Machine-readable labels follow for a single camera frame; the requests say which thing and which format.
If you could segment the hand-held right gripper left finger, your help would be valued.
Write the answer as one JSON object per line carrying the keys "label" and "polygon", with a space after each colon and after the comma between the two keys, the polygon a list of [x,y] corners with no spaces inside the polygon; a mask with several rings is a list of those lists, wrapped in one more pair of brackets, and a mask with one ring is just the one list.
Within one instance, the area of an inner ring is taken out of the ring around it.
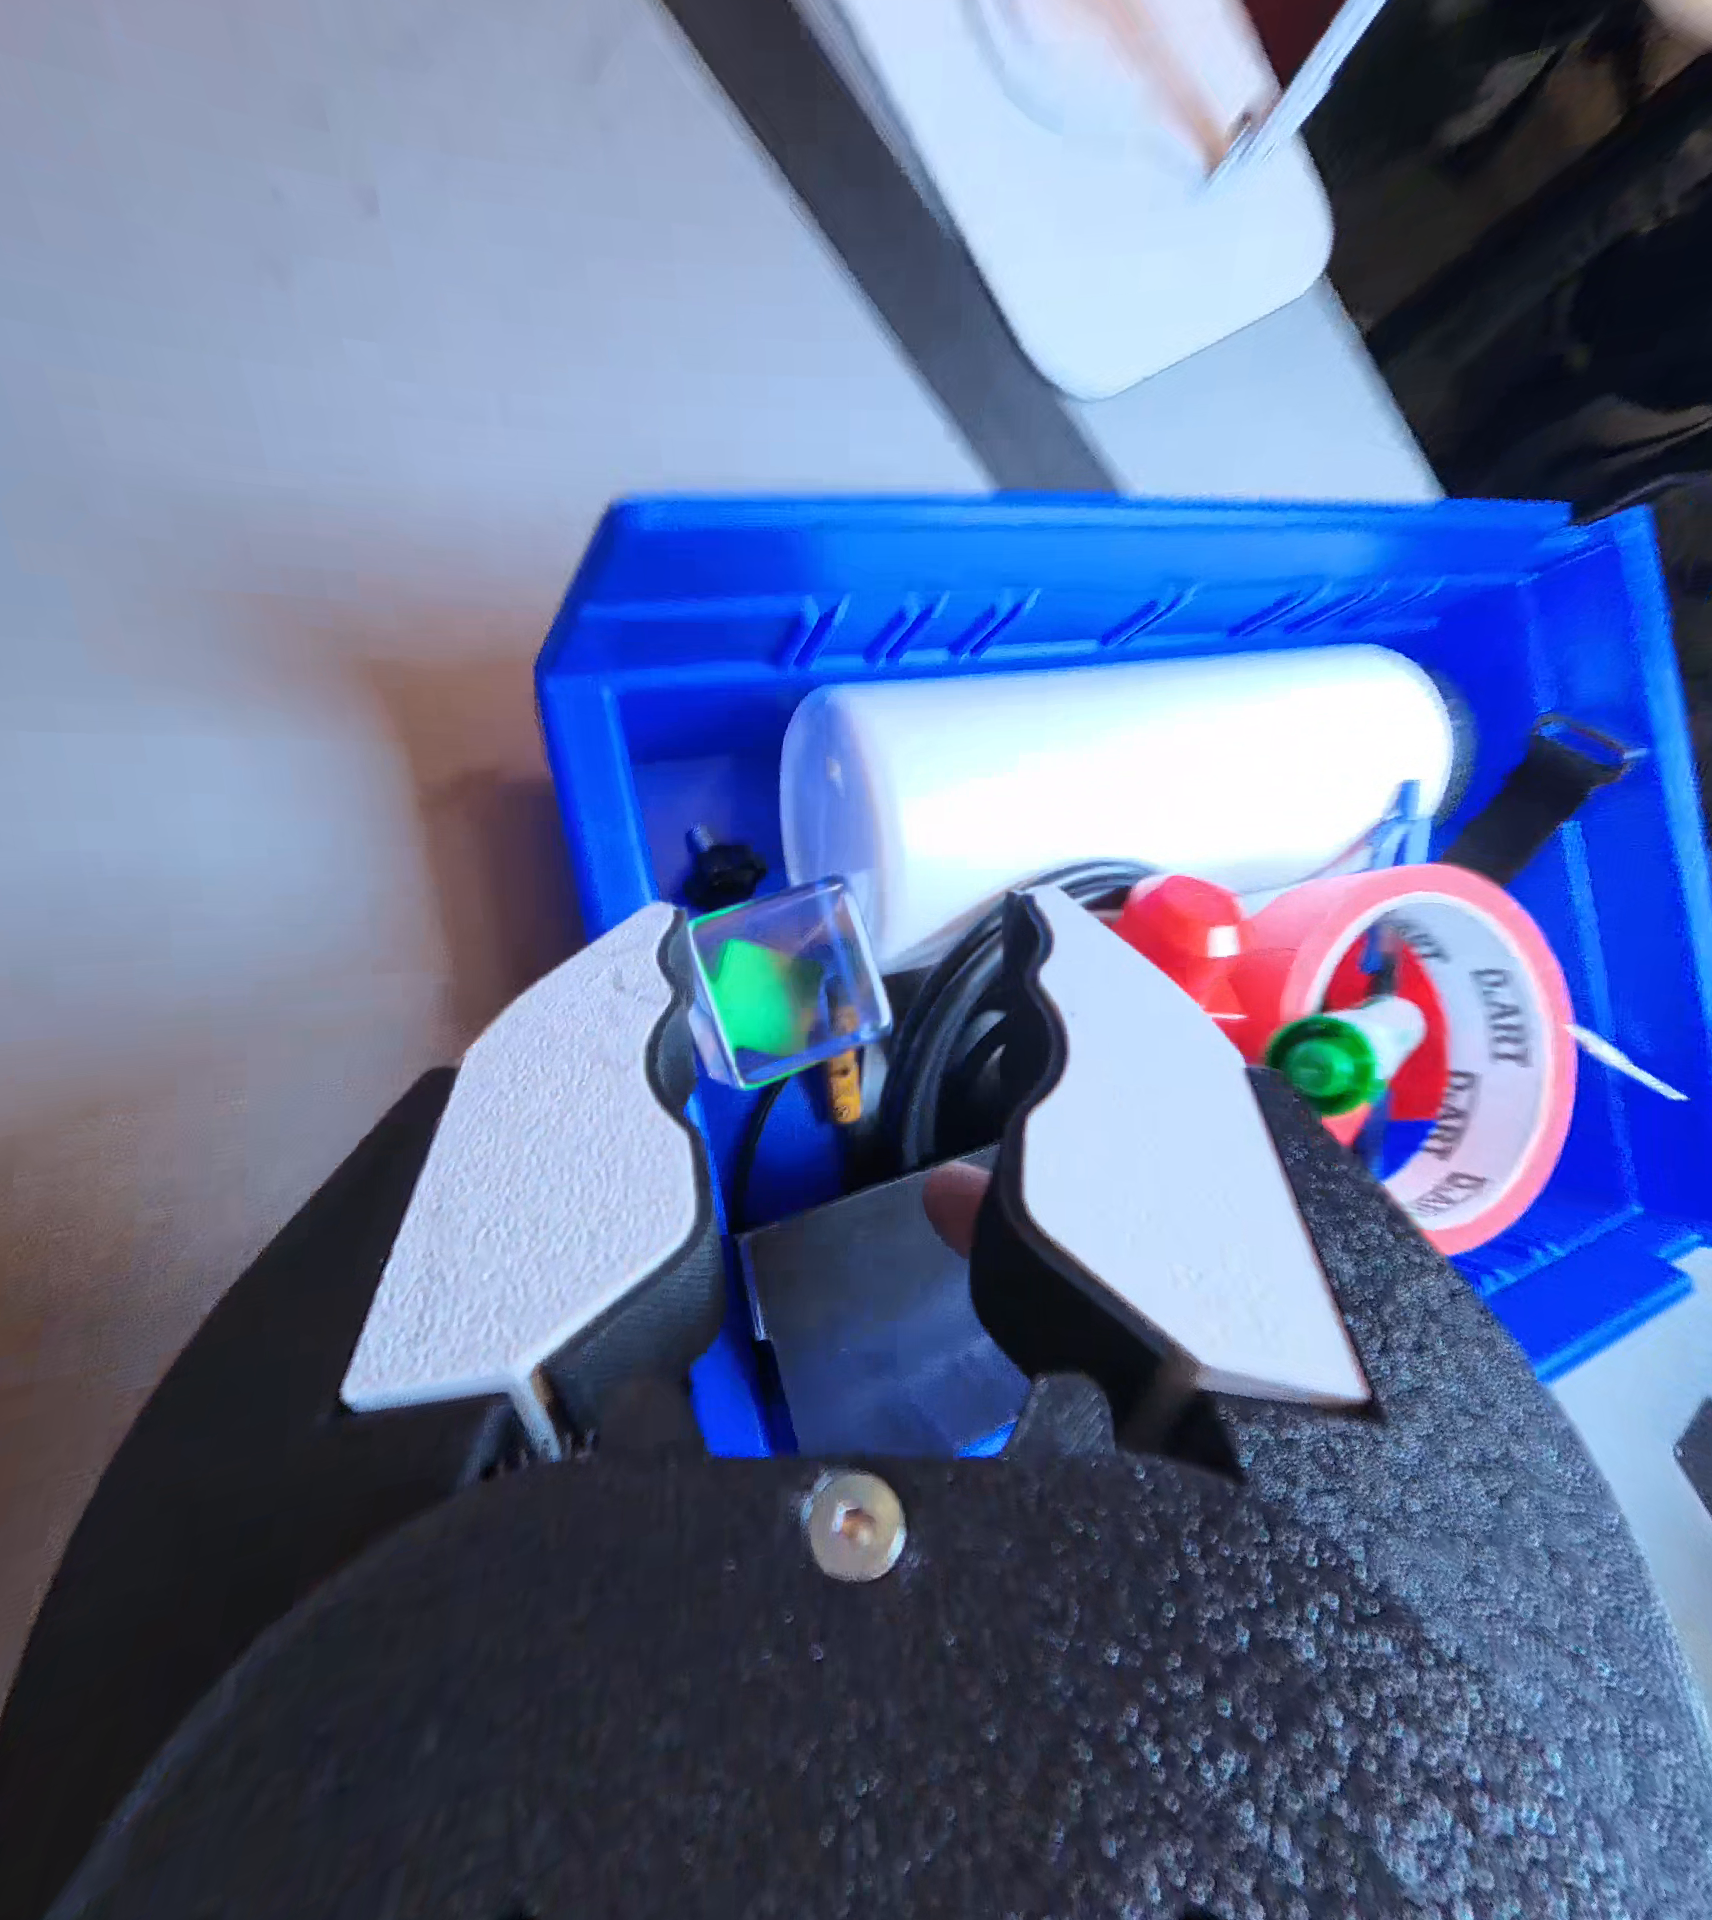
{"label": "hand-held right gripper left finger", "polygon": [[454,1069],[340,1378],[353,1414],[503,1397],[558,1458],[723,1329],[685,913],[632,912]]}

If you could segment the red plastic block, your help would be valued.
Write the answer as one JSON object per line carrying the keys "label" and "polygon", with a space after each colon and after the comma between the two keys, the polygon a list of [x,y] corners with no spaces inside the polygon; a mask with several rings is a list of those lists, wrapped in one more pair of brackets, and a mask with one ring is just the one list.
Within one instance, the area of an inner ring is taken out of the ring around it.
{"label": "red plastic block", "polygon": [[[1369,971],[1373,938],[1358,935],[1332,971],[1321,1009],[1348,1012],[1376,991]],[[1411,1001],[1424,1018],[1424,1037],[1390,1080],[1390,1121],[1397,1126],[1435,1124],[1451,1075],[1451,1030],[1435,971],[1421,951],[1405,942],[1397,947],[1394,996]]]}

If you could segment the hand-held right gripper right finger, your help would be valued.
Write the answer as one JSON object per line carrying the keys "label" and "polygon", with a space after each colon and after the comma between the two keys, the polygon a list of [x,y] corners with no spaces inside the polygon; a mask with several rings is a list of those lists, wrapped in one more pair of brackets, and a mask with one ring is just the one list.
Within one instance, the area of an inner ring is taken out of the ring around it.
{"label": "hand-held right gripper right finger", "polygon": [[1078,1376],[1132,1452],[1214,1463],[1219,1397],[1343,1417],[1373,1382],[1239,1048],[1059,884],[1005,904],[1013,1107],[972,1306],[1032,1380]]}

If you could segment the blue storage bin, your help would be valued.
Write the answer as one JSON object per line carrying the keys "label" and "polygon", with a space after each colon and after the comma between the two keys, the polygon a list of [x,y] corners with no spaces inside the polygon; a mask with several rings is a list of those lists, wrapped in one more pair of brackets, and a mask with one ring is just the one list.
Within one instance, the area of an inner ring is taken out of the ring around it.
{"label": "blue storage bin", "polygon": [[636,496],[588,540],[532,684],[596,939],[678,902],[689,827],[778,856],[781,744],[831,684],[985,696],[1049,669],[1378,644],[1460,700],[1474,756],[1438,846],[1536,721],[1627,771],[1521,873],[1578,1023],[1685,1092],[1584,1066],[1534,1205],[1462,1267],[1558,1380],[1686,1292],[1712,1248],[1712,879],[1652,516],[1542,502],[1077,493]]}

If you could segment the white cylinder roll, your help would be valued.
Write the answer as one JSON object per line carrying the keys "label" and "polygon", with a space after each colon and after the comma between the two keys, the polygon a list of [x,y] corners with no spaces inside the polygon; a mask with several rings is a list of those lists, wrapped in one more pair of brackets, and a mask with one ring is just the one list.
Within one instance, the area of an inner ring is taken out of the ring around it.
{"label": "white cylinder roll", "polygon": [[1457,692],[1366,641],[831,684],[781,744],[782,871],[845,881],[899,971],[1087,861],[1239,897],[1355,869],[1407,785],[1438,820],[1473,764]]}

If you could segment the red dome cap block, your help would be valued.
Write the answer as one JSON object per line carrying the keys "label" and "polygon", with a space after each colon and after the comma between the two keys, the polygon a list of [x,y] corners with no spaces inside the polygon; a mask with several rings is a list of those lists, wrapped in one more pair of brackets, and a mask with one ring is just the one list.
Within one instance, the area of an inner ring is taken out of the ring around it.
{"label": "red dome cap block", "polygon": [[1254,1027],[1239,985],[1249,918],[1236,892],[1202,875],[1142,875],[1110,928],[1249,1048]]}

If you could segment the small clear plastic box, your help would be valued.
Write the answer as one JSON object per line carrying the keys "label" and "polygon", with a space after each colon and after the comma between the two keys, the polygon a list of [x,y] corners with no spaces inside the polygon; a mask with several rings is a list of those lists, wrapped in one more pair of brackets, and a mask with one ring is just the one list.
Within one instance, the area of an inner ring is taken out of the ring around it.
{"label": "small clear plastic box", "polygon": [[[820,960],[824,979],[814,1046],[781,1059],[736,1058],[730,1052],[717,1019],[708,976],[725,939],[752,939]],[[694,971],[692,1039],[699,1061],[712,1081],[739,1092],[761,1092],[824,1066],[845,1046],[833,1025],[841,997],[852,1000],[863,1009],[867,1046],[880,1044],[893,1033],[893,1001],[869,926],[849,884],[838,875],[754,895],[699,916],[687,926],[687,945]]]}

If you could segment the black board book stand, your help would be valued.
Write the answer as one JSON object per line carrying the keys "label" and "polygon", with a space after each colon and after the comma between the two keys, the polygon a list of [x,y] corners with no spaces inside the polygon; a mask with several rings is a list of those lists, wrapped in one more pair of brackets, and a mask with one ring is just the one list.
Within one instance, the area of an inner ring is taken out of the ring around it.
{"label": "black board book stand", "polygon": [[1335,219],[1307,124],[1383,2],[805,2],[803,21],[1061,394],[1296,302]]}

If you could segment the blue gel pen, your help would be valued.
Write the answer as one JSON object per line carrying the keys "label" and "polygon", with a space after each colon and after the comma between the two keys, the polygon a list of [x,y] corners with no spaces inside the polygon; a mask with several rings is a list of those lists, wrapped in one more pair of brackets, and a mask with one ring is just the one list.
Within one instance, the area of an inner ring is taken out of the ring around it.
{"label": "blue gel pen", "polygon": [[1402,780],[1385,811],[1361,846],[1361,871],[1386,871],[1424,866],[1431,859],[1432,814],[1424,806],[1421,780]]}

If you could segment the green marker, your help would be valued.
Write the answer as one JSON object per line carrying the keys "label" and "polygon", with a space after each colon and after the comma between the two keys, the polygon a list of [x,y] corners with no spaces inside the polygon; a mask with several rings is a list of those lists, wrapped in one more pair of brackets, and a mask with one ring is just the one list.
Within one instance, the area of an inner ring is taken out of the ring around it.
{"label": "green marker", "polygon": [[1401,993],[1288,1019],[1270,1036],[1262,1064],[1324,1117],[1376,1106],[1428,1039],[1428,1018]]}

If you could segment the small green block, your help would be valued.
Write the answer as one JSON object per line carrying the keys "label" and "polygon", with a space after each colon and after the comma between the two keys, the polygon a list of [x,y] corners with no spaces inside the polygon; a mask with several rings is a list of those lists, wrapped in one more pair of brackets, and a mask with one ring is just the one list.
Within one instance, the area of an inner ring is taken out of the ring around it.
{"label": "small green block", "polygon": [[816,1044],[824,963],[752,938],[727,938],[708,971],[734,1058],[794,1058]]}

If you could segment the red masking tape roll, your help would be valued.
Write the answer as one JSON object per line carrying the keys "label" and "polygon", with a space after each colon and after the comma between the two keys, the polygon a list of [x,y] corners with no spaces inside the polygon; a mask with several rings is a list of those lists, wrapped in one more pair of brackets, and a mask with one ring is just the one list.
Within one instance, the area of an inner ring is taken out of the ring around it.
{"label": "red masking tape roll", "polygon": [[1516,1225],[1565,1157],[1578,1087],[1565,967],[1516,900],[1462,866],[1321,875],[1249,920],[1239,987],[1257,1036],[1321,1012],[1348,945],[1378,926],[1428,962],[1448,1027],[1443,1106],[1389,1193],[1462,1256]]}

